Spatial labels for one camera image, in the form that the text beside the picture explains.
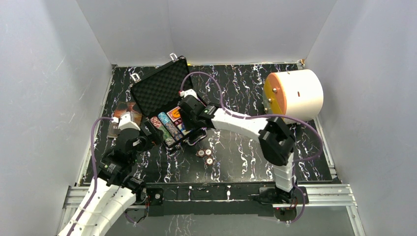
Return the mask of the blue playing card deck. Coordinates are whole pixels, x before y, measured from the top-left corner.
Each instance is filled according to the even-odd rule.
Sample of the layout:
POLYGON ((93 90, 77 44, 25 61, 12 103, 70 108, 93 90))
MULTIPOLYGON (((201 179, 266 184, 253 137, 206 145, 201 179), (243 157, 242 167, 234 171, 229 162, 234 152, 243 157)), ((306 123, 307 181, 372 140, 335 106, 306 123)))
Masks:
POLYGON ((182 132, 183 135, 187 135, 190 130, 186 129, 185 125, 182 123, 181 125, 179 125, 180 127, 180 131, 182 132))

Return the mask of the yellow dealer button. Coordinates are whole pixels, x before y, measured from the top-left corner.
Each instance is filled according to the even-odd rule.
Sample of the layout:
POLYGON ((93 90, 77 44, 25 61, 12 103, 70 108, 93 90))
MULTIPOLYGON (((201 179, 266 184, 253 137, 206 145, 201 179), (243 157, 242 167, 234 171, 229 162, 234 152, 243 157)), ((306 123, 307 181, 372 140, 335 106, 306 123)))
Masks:
POLYGON ((180 118, 179 110, 178 109, 173 110, 172 116, 173 116, 174 119, 180 118))

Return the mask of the red playing card deck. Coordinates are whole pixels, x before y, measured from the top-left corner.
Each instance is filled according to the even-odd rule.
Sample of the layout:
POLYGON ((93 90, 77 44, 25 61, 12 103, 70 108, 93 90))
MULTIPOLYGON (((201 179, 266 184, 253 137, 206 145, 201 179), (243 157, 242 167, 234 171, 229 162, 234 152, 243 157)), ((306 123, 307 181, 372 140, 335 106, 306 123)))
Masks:
POLYGON ((167 115, 168 115, 169 119, 173 123, 179 123, 181 121, 181 116, 180 116, 179 110, 180 110, 180 107, 177 106, 177 107, 175 107, 172 110, 167 112, 167 115))

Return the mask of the brown poker chip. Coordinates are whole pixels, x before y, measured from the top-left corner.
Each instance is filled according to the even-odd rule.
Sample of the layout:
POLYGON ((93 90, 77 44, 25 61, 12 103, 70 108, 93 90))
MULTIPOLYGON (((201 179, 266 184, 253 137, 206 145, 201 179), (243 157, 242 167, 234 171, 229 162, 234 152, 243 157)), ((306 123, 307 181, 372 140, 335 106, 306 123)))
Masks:
POLYGON ((197 156, 200 157, 200 158, 205 157, 206 156, 206 150, 201 149, 201 150, 197 151, 197 156))

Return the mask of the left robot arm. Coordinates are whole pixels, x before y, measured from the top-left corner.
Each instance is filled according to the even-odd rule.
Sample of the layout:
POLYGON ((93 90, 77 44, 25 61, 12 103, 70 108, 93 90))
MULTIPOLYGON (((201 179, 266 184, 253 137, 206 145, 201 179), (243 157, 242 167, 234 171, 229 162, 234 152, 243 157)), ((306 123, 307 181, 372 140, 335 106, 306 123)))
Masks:
POLYGON ((140 153, 162 143, 163 133, 148 120, 140 128, 123 129, 116 144, 95 168, 85 197, 58 233, 60 236, 103 236, 131 205, 149 205, 146 182, 132 175, 140 153))

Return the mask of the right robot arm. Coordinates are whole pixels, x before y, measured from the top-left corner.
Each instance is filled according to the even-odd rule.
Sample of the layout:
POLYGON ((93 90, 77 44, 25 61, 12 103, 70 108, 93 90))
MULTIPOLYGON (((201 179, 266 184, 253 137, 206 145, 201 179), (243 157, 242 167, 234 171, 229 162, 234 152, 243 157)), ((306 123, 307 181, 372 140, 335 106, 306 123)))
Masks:
POLYGON ((256 201, 265 204, 296 203, 295 137, 282 118, 251 118, 224 111, 215 104, 205 105, 192 89, 180 91, 179 95, 179 113, 187 130, 227 130, 259 143, 263 158, 272 165, 275 187, 260 191, 259 196, 254 198, 256 201))

